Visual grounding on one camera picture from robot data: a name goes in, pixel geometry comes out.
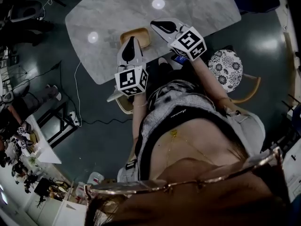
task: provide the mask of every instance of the marble table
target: marble table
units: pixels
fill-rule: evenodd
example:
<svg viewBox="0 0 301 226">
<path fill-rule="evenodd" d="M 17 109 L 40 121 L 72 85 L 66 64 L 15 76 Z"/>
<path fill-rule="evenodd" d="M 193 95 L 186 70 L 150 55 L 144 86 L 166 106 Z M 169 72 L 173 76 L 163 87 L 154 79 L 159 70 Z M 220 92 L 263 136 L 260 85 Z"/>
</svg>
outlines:
<svg viewBox="0 0 301 226">
<path fill-rule="evenodd" d="M 82 0 L 67 16 L 72 45 L 83 66 L 97 84 L 114 78 L 120 35 L 145 27 L 151 44 L 143 49 L 146 61 L 169 52 L 167 43 L 150 26 L 153 19 L 176 17 L 194 26 L 203 36 L 241 20 L 234 0 L 163 0 L 162 9 L 154 0 Z"/>
</svg>

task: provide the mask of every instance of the power strip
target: power strip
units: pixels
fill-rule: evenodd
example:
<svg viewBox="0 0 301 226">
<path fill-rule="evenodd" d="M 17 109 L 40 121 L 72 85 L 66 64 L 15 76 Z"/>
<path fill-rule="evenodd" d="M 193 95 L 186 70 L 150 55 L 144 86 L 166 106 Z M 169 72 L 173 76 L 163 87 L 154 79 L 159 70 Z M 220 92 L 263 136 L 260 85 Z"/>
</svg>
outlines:
<svg viewBox="0 0 301 226">
<path fill-rule="evenodd" d="M 71 112 L 69 113 L 69 115 L 70 115 L 70 117 L 71 117 L 71 120 L 73 121 L 73 124 L 74 124 L 75 126 L 79 126 L 79 120 L 78 120 L 78 118 L 77 118 L 77 116 L 76 116 L 76 114 L 75 114 L 75 111 L 71 111 Z"/>
</svg>

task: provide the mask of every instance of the equipment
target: equipment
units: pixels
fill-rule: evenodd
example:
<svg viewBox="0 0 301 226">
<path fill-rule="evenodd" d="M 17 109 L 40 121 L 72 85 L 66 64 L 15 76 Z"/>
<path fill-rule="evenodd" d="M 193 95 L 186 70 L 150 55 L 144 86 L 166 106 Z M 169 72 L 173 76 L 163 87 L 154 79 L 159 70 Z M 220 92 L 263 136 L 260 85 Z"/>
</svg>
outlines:
<svg viewBox="0 0 301 226">
<path fill-rule="evenodd" d="M 197 30 L 176 18 L 159 18 L 150 25 L 174 53 L 186 59 L 194 61 L 207 50 L 204 38 Z"/>
<path fill-rule="evenodd" d="M 117 54 L 117 63 L 115 74 L 117 89 L 126 96 L 143 93 L 148 74 L 137 38 L 132 36 L 122 45 Z"/>
</svg>

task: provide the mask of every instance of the floral cushion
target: floral cushion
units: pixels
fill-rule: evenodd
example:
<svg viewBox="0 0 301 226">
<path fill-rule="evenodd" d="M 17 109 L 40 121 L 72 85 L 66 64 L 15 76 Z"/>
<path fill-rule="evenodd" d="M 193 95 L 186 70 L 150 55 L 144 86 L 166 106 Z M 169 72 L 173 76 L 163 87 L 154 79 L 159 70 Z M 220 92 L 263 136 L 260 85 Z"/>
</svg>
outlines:
<svg viewBox="0 0 301 226">
<path fill-rule="evenodd" d="M 241 60 L 231 50 L 217 51 L 209 60 L 208 67 L 227 93 L 239 85 L 243 75 Z"/>
</svg>

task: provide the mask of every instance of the white box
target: white box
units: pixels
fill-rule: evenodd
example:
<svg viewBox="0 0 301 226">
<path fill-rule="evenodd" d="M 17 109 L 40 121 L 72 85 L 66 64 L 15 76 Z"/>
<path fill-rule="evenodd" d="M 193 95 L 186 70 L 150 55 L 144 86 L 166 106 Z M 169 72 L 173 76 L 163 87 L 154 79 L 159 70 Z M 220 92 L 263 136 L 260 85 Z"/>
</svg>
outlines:
<svg viewBox="0 0 301 226">
<path fill-rule="evenodd" d="M 126 96 L 145 92 L 148 74 L 143 66 L 115 74 L 117 89 Z"/>
<path fill-rule="evenodd" d="M 184 32 L 179 38 L 168 44 L 172 51 L 191 61 L 196 60 L 206 50 L 204 38 L 194 27 Z"/>
</svg>

